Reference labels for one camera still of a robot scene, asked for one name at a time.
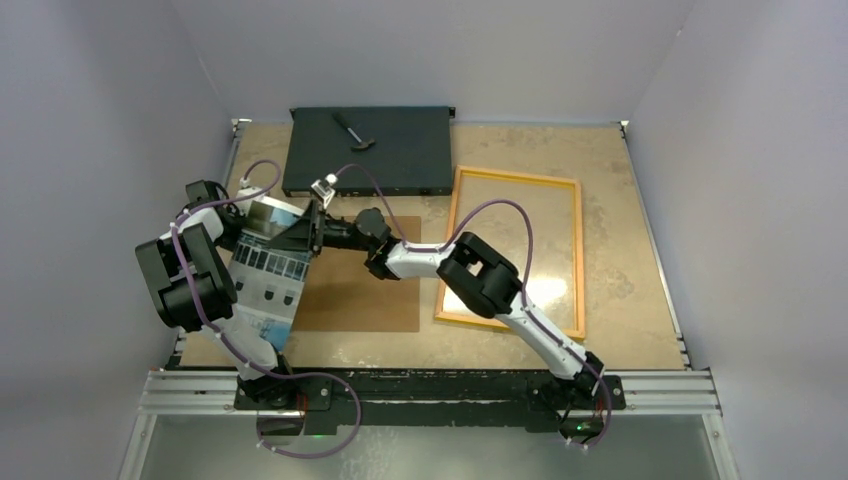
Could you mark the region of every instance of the gray wall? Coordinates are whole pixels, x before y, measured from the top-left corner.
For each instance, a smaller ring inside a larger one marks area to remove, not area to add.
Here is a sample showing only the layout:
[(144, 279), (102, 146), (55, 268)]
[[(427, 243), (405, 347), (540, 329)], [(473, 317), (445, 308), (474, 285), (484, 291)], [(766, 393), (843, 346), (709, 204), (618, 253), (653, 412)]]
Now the gray wall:
[(3, 478), (114, 478), (173, 332), (133, 254), (230, 127), (167, 0), (0, 2)]
[(630, 123), (744, 478), (848, 471), (848, 3), (703, 0)]
[(694, 0), (174, 0), (232, 116), (452, 104), (476, 121), (629, 118)]

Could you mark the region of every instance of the brown board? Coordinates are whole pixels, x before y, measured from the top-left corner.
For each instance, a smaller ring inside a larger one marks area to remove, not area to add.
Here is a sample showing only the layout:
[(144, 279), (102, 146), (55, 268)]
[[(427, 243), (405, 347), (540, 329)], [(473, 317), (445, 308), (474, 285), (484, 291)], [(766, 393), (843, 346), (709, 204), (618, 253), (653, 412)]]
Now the brown board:
[[(421, 241), (421, 217), (397, 220), (407, 240)], [(365, 252), (325, 248), (313, 258), (292, 330), (417, 332), (419, 280), (378, 280), (363, 265), (365, 257)]]

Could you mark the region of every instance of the table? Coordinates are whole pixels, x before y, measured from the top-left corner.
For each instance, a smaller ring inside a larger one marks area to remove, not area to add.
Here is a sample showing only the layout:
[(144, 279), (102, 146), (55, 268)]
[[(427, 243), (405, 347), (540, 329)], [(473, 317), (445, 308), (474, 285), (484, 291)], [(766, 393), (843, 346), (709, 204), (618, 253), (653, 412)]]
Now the table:
[[(250, 124), (227, 185), (230, 193), (238, 189), (238, 179), (255, 160), (269, 158), (284, 167), (290, 135), (291, 125)], [(617, 125), (455, 125), (451, 138), (455, 164), (578, 179), (583, 186), (585, 235), (584, 345), (610, 369), (684, 368)], [(251, 182), (262, 185), (273, 178), (272, 173), (270, 168), (257, 168)], [(306, 199), (285, 198), (279, 187), (273, 196), (306, 204)], [(390, 197), (389, 201), (396, 215), (421, 217), (422, 242), (444, 240), (449, 197)], [(334, 215), (355, 215), (371, 206), (380, 206), (379, 200), (343, 198), (330, 208)], [(514, 334), (435, 321), (437, 282), (421, 280), (420, 332), (293, 332), (284, 354), (294, 366), (545, 368)], [(216, 347), (189, 334), (181, 365), (222, 364), (227, 364), (226, 357)]]

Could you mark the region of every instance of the wooden frame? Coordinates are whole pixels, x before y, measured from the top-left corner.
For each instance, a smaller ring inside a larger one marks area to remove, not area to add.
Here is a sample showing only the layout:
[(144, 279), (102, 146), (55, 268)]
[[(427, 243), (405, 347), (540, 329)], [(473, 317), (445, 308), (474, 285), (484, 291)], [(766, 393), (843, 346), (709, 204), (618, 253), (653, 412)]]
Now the wooden frame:
[[(448, 216), (448, 229), (445, 239), (450, 238), (456, 228), (456, 211), (459, 207), (459, 195), (462, 189), (462, 177), (477, 177), (490, 180), (503, 180), (508, 182), (524, 183), (530, 185), (549, 186), (570, 189), (572, 191), (574, 224), (572, 232), (573, 240), (573, 276), (574, 276), (574, 328), (563, 330), (567, 336), (574, 340), (586, 338), (586, 308), (585, 308), (585, 284), (583, 279), (583, 206), (580, 193), (580, 182), (568, 178), (549, 177), (544, 175), (529, 175), (524, 173), (492, 170), (488, 168), (457, 166), (454, 173), (453, 194), (451, 195), (451, 207)], [(473, 315), (463, 315), (444, 311), (445, 283), (439, 281), (439, 292), (436, 295), (436, 320), (456, 322), (466, 325), (508, 329), (506, 325), (495, 319), (480, 318)]]

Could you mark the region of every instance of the beige table surface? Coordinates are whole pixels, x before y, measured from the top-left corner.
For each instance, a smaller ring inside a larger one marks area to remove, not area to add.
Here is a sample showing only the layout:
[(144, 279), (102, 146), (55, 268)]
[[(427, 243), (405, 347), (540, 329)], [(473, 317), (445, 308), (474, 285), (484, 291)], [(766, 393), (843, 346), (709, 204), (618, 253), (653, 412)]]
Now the beige table surface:
[[(269, 158), (285, 168), (290, 136), (291, 125), (250, 124), (228, 190), (237, 190), (238, 178), (255, 160)], [(617, 128), (458, 125), (451, 128), (451, 138), (455, 164), (578, 179), (583, 186), (585, 232), (584, 345), (610, 369), (683, 368), (630, 160)], [(265, 184), (273, 178), (271, 170), (257, 168), (251, 182)], [(306, 203), (287, 199), (279, 186), (273, 196), (300, 206)], [(421, 217), (422, 242), (445, 239), (450, 197), (389, 201), (396, 215)], [(330, 211), (355, 215), (379, 205), (376, 198), (343, 198), (334, 200)], [(284, 354), (294, 366), (545, 368), (512, 333), (435, 321), (437, 285), (435, 279), (421, 280), (420, 332), (292, 332)], [(222, 364), (227, 360), (216, 347), (189, 334), (181, 365)]]

